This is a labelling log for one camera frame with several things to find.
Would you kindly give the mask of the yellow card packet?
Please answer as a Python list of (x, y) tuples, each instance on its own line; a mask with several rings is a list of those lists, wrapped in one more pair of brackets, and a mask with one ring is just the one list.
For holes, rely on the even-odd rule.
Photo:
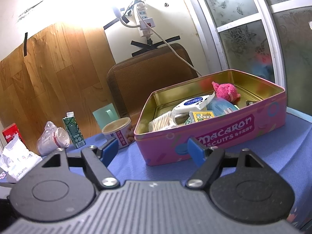
[(189, 117), (192, 123), (197, 123), (200, 121), (206, 121), (208, 119), (214, 118), (215, 115), (212, 111), (190, 111)]

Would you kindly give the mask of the bag of cotton swabs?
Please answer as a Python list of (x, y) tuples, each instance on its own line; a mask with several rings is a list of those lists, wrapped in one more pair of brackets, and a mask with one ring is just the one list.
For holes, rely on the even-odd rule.
[(149, 132), (157, 132), (161, 130), (177, 127), (171, 111), (168, 111), (149, 122)]

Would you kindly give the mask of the white wet wipes pack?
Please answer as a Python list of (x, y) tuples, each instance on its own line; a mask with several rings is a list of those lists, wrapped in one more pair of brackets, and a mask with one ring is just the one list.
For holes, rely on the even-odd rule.
[(214, 97), (215, 92), (213, 92), (212, 95), (204, 95), (201, 97), (186, 99), (173, 108), (172, 114), (179, 115), (189, 113), (190, 111), (198, 112), (202, 110), (207, 110), (207, 105), (213, 100)]

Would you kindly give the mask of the pink macaron biscuit tin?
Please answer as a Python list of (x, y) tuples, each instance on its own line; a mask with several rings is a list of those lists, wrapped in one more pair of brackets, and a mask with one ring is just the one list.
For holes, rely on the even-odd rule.
[[(150, 132), (149, 122), (184, 100), (213, 93), (212, 83), (231, 83), (240, 99), (238, 110), (206, 121)], [(150, 94), (134, 130), (146, 165), (156, 166), (190, 158), (187, 141), (195, 137), (205, 146), (228, 148), (285, 124), (287, 94), (268, 80), (238, 70), (224, 70), (159, 89)]]

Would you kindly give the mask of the blue plastic bag roll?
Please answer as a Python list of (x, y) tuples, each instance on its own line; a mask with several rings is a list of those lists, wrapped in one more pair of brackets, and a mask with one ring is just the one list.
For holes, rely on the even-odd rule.
[(239, 110), (238, 107), (223, 98), (214, 97), (206, 106), (208, 111), (212, 111), (214, 116), (222, 116)]

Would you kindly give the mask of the pink fuzzy sock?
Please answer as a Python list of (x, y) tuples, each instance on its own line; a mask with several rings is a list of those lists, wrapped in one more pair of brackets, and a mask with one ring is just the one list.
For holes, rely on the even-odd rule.
[(225, 99), (230, 103), (235, 102), (241, 97), (241, 95), (238, 93), (237, 88), (233, 84), (230, 83), (218, 84), (213, 81), (212, 86), (218, 98)]

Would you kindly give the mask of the green white tissue packet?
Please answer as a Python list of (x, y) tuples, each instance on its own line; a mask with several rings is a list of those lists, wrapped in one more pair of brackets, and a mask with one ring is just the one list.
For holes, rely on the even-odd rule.
[(191, 120), (190, 117), (188, 117), (188, 118), (186, 119), (186, 121), (184, 122), (185, 125), (188, 125), (188, 124), (191, 124), (191, 123), (192, 123), (192, 120)]

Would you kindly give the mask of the paper snack cup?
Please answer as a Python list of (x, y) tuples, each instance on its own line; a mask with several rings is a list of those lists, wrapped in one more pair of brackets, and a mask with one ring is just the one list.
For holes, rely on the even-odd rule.
[(123, 117), (112, 121), (102, 129), (102, 134), (109, 141), (112, 138), (117, 139), (118, 148), (125, 148), (135, 141), (134, 127), (129, 117)]

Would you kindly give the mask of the mint green mug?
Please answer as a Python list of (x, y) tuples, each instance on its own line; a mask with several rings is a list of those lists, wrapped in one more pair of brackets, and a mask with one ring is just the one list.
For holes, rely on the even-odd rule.
[(96, 119), (100, 129), (103, 129), (107, 124), (120, 118), (112, 103), (95, 110), (93, 112), (93, 116)]

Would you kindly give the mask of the green drink carton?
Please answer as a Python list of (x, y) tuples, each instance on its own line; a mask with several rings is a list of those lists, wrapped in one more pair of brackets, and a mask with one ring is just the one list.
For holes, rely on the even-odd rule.
[(67, 112), (62, 121), (74, 147), (81, 148), (85, 146), (86, 142), (77, 124), (74, 112)]

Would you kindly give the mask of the white tissue pack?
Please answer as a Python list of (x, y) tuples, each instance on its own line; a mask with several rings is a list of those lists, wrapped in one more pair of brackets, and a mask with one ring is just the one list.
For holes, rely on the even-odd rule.
[(16, 183), (41, 161), (42, 157), (29, 151), (16, 135), (4, 147), (1, 154), (1, 169), (5, 172), (8, 183)]

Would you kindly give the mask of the red snack box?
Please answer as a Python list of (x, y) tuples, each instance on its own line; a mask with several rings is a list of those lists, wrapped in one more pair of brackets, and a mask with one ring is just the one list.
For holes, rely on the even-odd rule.
[(4, 128), (2, 130), (2, 134), (5, 138), (5, 141), (7, 143), (9, 143), (10, 141), (12, 141), (14, 139), (14, 137), (17, 135), (19, 137), (19, 139), (23, 142), (23, 138), (21, 136), (21, 133), (18, 129), (18, 126), (16, 125), (16, 123), (12, 123), (10, 126)]

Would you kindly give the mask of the blue patterned tablecloth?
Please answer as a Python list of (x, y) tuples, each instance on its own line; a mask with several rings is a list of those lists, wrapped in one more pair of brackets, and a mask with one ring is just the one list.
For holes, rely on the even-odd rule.
[(248, 148), (207, 147), (185, 184), (120, 184), (98, 148), (58, 148), (14, 184), (16, 221), (1, 233), (298, 233), (293, 188)]

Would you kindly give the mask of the wooden panel board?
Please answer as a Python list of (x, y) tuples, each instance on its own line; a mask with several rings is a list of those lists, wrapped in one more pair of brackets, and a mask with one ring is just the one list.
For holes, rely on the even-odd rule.
[(74, 112), (83, 137), (100, 133), (93, 112), (113, 99), (106, 76), (115, 64), (102, 27), (62, 23), (38, 32), (1, 61), (1, 124), (16, 124), (31, 151), (48, 121)]

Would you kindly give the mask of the white framed frosted glass door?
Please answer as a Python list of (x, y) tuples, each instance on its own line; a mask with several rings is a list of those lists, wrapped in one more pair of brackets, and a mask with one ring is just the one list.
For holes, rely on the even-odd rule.
[(285, 88), (311, 114), (311, 0), (191, 0), (213, 71), (236, 69)]

